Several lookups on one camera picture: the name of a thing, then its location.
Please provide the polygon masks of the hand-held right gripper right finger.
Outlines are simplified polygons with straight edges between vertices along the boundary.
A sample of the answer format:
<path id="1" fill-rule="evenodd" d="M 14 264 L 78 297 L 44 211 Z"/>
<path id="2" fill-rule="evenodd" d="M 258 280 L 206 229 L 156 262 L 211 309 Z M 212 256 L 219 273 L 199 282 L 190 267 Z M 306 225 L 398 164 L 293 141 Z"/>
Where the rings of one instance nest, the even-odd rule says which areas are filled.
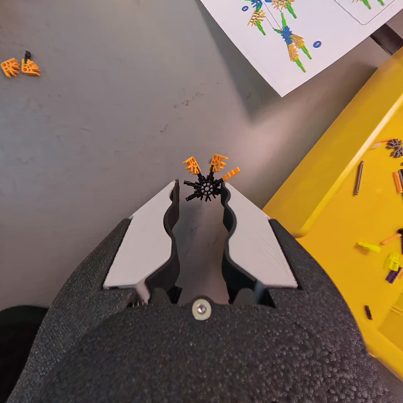
<path id="1" fill-rule="evenodd" d="M 258 304 L 274 304 L 269 289 L 297 289 L 289 262 L 271 225 L 272 219 L 230 184 L 221 185 L 224 242 L 222 276 L 229 303 L 239 291 L 252 291 Z"/>

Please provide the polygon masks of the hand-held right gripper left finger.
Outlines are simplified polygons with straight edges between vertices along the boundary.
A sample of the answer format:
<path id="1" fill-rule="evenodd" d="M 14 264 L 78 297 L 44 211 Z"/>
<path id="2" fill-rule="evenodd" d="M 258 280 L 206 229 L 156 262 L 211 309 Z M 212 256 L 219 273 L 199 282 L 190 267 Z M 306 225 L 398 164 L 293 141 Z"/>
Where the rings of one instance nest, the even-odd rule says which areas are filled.
<path id="1" fill-rule="evenodd" d="M 173 180 L 135 211 L 113 258 L 104 289 L 134 289 L 148 304 L 155 289 L 168 292 L 180 274 L 173 234 L 179 219 L 179 181 Z"/>

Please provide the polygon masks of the yellow connector with black rod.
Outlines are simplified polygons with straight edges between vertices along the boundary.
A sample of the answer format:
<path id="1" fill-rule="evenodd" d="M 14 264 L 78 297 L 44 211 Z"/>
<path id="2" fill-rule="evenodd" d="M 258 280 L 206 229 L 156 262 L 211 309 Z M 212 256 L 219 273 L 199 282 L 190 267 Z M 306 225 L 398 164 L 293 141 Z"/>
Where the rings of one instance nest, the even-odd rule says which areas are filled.
<path id="1" fill-rule="evenodd" d="M 31 60 L 31 53 L 29 51 L 25 51 L 24 57 L 21 59 L 21 72 L 28 76 L 40 76 L 40 68 Z"/>

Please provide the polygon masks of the small yellow connector piece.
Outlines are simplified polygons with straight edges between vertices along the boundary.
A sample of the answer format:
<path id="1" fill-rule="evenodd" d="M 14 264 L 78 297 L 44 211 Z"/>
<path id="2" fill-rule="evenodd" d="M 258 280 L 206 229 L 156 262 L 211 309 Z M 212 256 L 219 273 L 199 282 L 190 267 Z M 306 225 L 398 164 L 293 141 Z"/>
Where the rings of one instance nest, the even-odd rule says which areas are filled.
<path id="1" fill-rule="evenodd" d="M 0 63 L 0 67 L 7 78 L 14 78 L 19 75 L 21 69 L 18 60 L 11 58 Z"/>

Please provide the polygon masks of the grey desk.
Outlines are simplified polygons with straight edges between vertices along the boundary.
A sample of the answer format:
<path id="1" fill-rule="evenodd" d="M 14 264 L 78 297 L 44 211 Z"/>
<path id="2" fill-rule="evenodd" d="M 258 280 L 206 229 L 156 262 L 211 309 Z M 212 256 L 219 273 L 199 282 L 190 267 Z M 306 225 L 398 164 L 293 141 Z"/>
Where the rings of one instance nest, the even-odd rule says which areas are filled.
<path id="1" fill-rule="evenodd" d="M 180 183 L 183 287 L 224 304 L 219 200 L 186 202 L 214 153 L 263 208 L 388 55 L 368 38 L 280 97 L 199 1 L 1 1 L 1 309 L 48 306 L 124 218 Z"/>

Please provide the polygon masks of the yellow storage bin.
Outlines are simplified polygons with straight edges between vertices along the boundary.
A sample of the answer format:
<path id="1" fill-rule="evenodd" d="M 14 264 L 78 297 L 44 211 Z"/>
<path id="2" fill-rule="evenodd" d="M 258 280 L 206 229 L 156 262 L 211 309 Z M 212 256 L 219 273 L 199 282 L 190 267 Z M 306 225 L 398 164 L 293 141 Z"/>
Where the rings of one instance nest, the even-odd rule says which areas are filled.
<path id="1" fill-rule="evenodd" d="M 292 234 L 333 280 L 364 337 L 370 355 L 402 379 L 401 275 L 386 281 L 400 257 L 402 195 L 393 172 L 402 158 L 376 142 L 402 140 L 403 50 L 369 78 L 263 211 Z M 353 195 L 364 161 L 360 192 Z"/>

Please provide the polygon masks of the scattered loose toy pieces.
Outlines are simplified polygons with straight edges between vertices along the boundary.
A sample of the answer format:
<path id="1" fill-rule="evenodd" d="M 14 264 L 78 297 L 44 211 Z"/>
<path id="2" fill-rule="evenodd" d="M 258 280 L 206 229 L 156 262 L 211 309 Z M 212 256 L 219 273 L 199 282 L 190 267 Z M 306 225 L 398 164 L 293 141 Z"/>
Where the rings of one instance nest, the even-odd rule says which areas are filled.
<path id="1" fill-rule="evenodd" d="M 392 149 L 392 152 L 390 154 L 391 157 L 402 158 L 402 156 L 403 156 L 402 140 L 392 138 L 392 139 L 388 140 L 387 142 L 378 141 L 374 145 L 382 145 L 383 143 L 385 143 L 386 148 Z M 361 185 L 361 180 L 362 180 L 363 169 L 364 169 L 364 161 L 361 161 L 357 167 L 355 187 L 354 187 L 354 192 L 353 192 L 354 196 L 357 196 L 360 192 L 360 185 Z M 397 194 L 402 195 L 402 191 L 403 191 L 402 169 L 398 170 L 397 172 L 393 172 L 393 181 L 395 184 L 395 189 L 396 189 Z M 402 246 L 402 234 L 403 234 L 403 230 L 398 229 L 393 236 L 381 241 L 379 245 L 385 245 L 395 239 L 400 239 L 400 243 Z M 398 278 L 398 276 L 401 275 L 401 271 L 402 271 L 402 267 L 400 266 L 399 254 L 397 254 L 396 258 L 393 258 L 390 260 L 390 263 L 388 263 L 387 269 L 389 272 L 388 272 L 388 276 L 386 277 L 386 281 L 389 284 L 393 284 L 395 282 L 395 280 Z"/>

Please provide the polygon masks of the printed instruction sheet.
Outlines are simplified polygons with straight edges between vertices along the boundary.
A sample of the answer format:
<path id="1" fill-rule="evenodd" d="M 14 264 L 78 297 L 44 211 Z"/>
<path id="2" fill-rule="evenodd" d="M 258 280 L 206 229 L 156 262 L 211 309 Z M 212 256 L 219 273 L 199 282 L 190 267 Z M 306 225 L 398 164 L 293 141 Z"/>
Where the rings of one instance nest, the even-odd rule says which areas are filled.
<path id="1" fill-rule="evenodd" d="M 336 62 L 403 7 L 401 0 L 201 3 L 280 96 Z"/>

